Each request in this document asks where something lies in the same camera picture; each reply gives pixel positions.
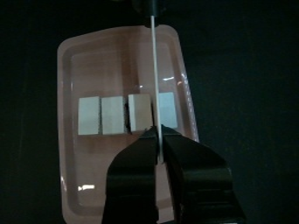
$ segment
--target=dark background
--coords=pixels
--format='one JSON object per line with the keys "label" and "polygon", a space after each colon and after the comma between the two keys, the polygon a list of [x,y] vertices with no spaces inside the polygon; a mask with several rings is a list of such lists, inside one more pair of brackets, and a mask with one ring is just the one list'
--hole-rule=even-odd
{"label": "dark background", "polygon": [[[229,161],[247,223],[297,223],[299,3],[169,3],[163,24],[181,36],[201,141]],[[0,222],[64,223],[58,47],[142,19],[130,3],[108,0],[0,4]]]}

